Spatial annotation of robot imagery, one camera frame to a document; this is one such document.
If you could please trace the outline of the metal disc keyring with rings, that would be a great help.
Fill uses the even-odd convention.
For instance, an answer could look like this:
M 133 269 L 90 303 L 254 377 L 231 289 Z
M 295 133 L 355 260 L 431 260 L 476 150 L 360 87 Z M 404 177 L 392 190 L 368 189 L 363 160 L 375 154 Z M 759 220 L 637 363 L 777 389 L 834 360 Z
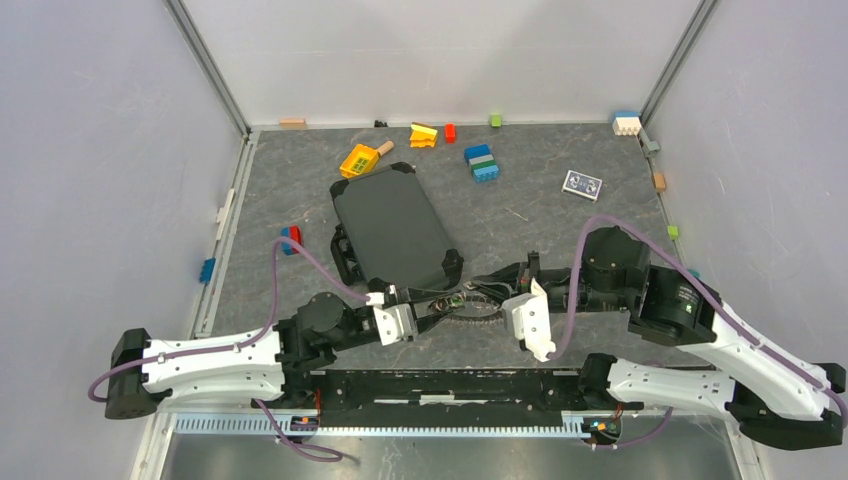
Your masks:
M 485 296 L 479 295 L 476 292 L 466 290 L 465 282 L 460 290 L 456 291 L 453 297 L 460 297 L 464 300 L 464 307 L 461 309 L 450 309 L 449 302 L 434 302 L 428 304 L 427 311 L 453 311 L 450 317 L 446 320 L 464 321 L 471 323 L 489 323 L 502 319 L 502 304 L 496 304 Z

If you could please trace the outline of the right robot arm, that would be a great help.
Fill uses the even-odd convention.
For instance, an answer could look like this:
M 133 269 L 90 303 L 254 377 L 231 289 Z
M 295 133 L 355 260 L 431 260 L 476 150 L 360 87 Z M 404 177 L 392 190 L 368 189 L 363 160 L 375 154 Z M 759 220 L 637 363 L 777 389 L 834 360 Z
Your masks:
M 536 253 L 469 288 L 498 303 L 520 346 L 540 361 L 556 345 L 554 313 L 624 312 L 629 332 L 709 364 L 706 371 L 641 365 L 590 354 L 577 392 L 591 409 L 657 404 L 736 423 L 749 439 L 786 451 L 838 446 L 847 410 L 846 370 L 789 354 L 742 320 L 691 274 L 654 265 L 652 248 L 618 227 L 588 232 L 577 268 L 544 269 Z

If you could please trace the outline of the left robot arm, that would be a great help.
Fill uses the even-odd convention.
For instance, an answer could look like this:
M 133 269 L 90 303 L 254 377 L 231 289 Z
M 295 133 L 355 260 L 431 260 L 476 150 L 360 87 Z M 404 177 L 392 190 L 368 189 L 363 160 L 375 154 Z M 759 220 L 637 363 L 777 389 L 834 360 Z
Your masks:
M 164 406 L 280 402 L 306 405 L 312 371 L 340 351 L 415 338 L 465 307 L 457 291 L 389 289 L 352 307 L 339 296 L 313 296 L 289 318 L 259 329 L 195 340 L 158 340 L 144 328 L 125 331 L 104 383 L 104 415 L 129 420 Z

